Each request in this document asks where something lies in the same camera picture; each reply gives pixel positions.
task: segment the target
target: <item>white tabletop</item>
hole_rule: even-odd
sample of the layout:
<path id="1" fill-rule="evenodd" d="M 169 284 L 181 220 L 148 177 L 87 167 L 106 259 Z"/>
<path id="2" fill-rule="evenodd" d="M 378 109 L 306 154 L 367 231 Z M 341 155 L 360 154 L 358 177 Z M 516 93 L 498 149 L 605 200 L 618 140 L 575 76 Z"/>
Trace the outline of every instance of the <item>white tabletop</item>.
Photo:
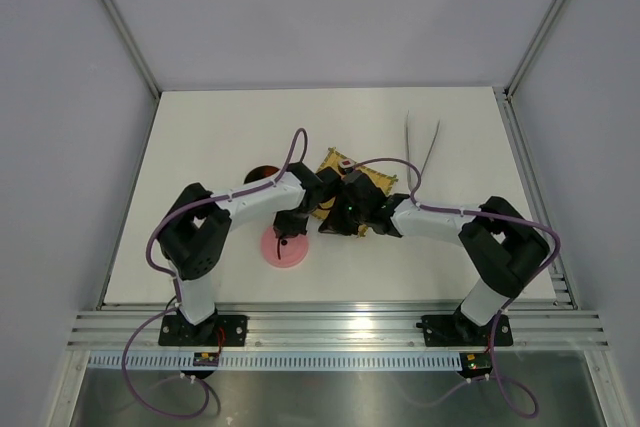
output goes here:
<path id="1" fill-rule="evenodd" d="M 309 133 L 305 164 L 312 170 L 329 147 L 356 161 L 404 158 L 407 111 L 412 160 L 418 164 L 441 121 L 418 193 L 423 202 L 472 204 L 499 195 L 531 217 L 491 88 L 165 92 L 105 302 L 158 303 L 173 295 L 167 276 L 147 266 L 144 248 L 187 184 L 200 182 L 209 190 L 240 186 L 253 167 L 281 165 L 301 126 Z M 407 192 L 404 166 L 371 167 L 397 175 L 393 192 Z M 272 221 L 246 224 L 227 238 L 214 269 L 216 301 L 457 301 L 478 279 L 461 247 L 371 231 L 365 238 L 319 234 L 316 219 L 309 221 L 310 250 L 304 261 L 277 269 L 259 250 L 260 237 Z M 157 245 L 154 258 L 166 264 Z M 549 274 L 539 275 L 521 299 L 555 299 Z"/>

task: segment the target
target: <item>pink round object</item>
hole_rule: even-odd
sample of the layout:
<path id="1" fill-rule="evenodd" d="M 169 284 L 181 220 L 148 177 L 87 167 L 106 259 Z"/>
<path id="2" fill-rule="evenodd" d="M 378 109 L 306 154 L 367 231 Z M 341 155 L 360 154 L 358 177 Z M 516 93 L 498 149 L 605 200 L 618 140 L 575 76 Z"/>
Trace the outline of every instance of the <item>pink round object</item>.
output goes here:
<path id="1" fill-rule="evenodd" d="M 269 227 L 260 240 L 260 250 L 264 260 L 274 267 L 287 268 L 298 265 L 309 252 L 309 239 L 306 235 L 299 235 L 293 239 L 286 239 L 286 245 L 280 244 L 280 258 L 278 258 L 278 238 Z"/>

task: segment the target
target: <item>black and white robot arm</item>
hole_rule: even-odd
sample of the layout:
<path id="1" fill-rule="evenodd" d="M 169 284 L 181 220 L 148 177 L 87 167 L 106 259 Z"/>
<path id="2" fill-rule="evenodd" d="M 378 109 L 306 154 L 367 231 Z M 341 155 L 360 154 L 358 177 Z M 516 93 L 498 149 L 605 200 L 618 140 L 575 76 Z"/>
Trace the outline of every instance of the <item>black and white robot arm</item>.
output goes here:
<path id="1" fill-rule="evenodd" d="M 460 214 L 425 211 L 406 194 L 387 197 L 358 170 L 341 178 L 332 169 L 315 174 L 304 164 L 296 163 L 289 166 L 278 182 L 275 178 L 276 175 L 238 189 L 213 193 L 200 184 L 192 184 L 171 208 L 170 212 L 207 197 L 226 199 L 177 217 L 158 236 L 164 256 L 178 274 L 180 311 L 192 325 L 215 313 L 210 277 L 230 231 L 251 220 L 276 214 L 274 230 L 278 236 L 304 235 L 311 212 L 336 196 L 337 191 L 344 202 L 336 200 L 334 205 L 348 204 L 349 208 L 342 211 L 333 208 L 321 232 L 349 235 L 354 225 L 366 224 L 377 234 L 424 236 L 459 245 L 467 251 L 480 279 L 454 314 L 455 328 L 465 339 L 473 337 L 475 327 L 486 326 L 509 299 L 522 292 L 549 253 L 548 244 L 532 227 L 462 215 L 463 209 Z M 269 181 L 272 186 L 258 188 Z M 521 218 L 499 197 L 491 197 L 468 210 Z"/>

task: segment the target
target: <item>gray wall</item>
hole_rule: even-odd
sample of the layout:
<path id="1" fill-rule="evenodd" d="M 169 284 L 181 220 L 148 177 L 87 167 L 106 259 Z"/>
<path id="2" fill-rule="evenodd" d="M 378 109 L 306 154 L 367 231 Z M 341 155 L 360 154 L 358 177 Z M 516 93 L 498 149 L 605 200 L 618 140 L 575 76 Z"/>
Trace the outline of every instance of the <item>gray wall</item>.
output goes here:
<path id="1" fill-rule="evenodd" d="M 640 0 L 572 0 L 516 93 L 583 304 L 640 406 Z"/>
<path id="2" fill-rule="evenodd" d="M 96 0 L 0 0 L 0 412 L 38 425 L 95 305 L 150 96 Z"/>
<path id="3" fill-rule="evenodd" d="M 164 90 L 504 85 L 551 0 L 117 0 Z"/>

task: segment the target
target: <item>gray floor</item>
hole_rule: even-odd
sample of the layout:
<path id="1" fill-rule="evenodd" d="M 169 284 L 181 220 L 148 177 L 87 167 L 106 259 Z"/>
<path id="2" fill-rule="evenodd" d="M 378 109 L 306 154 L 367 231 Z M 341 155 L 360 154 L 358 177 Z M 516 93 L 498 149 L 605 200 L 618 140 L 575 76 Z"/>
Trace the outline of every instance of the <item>gray floor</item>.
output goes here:
<path id="1" fill-rule="evenodd" d="M 578 354 L 501 354 L 502 372 L 529 386 L 541 414 L 523 420 L 509 411 L 495 383 L 464 387 L 433 408 L 421 403 L 440 397 L 460 382 L 449 372 L 216 372 L 207 379 L 220 400 L 188 422 L 165 419 L 131 403 L 119 371 L 90 370 L 72 425 L 107 426 L 604 426 L 584 359 Z M 199 388 L 186 382 L 145 388 L 173 375 L 133 372 L 145 399 L 176 413 L 197 409 Z M 517 405 L 530 409 L 520 392 L 510 389 Z"/>

